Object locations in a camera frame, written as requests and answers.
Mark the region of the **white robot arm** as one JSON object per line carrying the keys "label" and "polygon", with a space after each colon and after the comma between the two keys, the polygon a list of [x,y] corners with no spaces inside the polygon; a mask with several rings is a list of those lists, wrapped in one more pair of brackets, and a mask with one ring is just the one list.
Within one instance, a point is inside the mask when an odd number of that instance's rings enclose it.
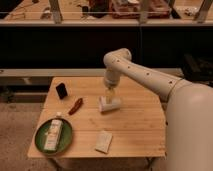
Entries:
{"label": "white robot arm", "polygon": [[213,171],[213,88],[131,61],[126,48],[104,55],[104,84],[115,88],[122,75],[167,102],[166,170]]}

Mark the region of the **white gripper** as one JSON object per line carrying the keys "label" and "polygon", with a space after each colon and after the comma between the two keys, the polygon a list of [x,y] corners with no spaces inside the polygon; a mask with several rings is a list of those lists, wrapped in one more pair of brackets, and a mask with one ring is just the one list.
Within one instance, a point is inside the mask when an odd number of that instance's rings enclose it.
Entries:
{"label": "white gripper", "polygon": [[108,88],[106,90],[106,98],[101,96],[99,98],[99,111],[100,112],[107,112],[118,109],[121,107],[121,100],[119,98],[115,98],[115,91],[113,88]]}

